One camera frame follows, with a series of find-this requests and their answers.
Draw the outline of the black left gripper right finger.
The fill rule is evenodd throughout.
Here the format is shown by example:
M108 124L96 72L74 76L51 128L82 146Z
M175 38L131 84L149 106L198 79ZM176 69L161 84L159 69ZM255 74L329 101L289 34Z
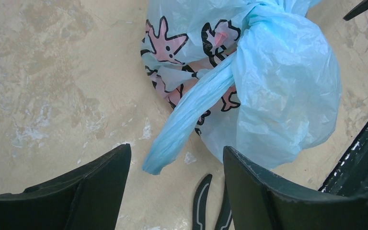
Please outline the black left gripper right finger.
M346 197L304 187L230 146L223 162L237 230L368 230L368 193Z

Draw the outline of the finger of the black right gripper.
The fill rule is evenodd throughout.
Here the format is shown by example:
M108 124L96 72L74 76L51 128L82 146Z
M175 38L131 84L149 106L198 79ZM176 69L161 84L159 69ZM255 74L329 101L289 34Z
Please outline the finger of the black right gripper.
M350 21L351 19L357 17L358 15L364 13L368 10L368 0L361 1L357 6L355 6L349 13L347 13L343 19L345 21Z

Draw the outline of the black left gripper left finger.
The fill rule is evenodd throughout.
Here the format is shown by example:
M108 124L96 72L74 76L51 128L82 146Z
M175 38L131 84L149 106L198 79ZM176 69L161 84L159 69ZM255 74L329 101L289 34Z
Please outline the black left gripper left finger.
M0 194L0 230L113 230L130 162L122 144L22 193Z

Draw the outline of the light blue plastic bag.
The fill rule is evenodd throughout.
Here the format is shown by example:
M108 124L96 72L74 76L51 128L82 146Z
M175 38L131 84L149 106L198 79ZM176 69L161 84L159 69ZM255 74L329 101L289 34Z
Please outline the light blue plastic bag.
M171 164L197 133L273 169L334 132L336 56L306 15L315 0L151 0L141 58L173 108L142 169Z

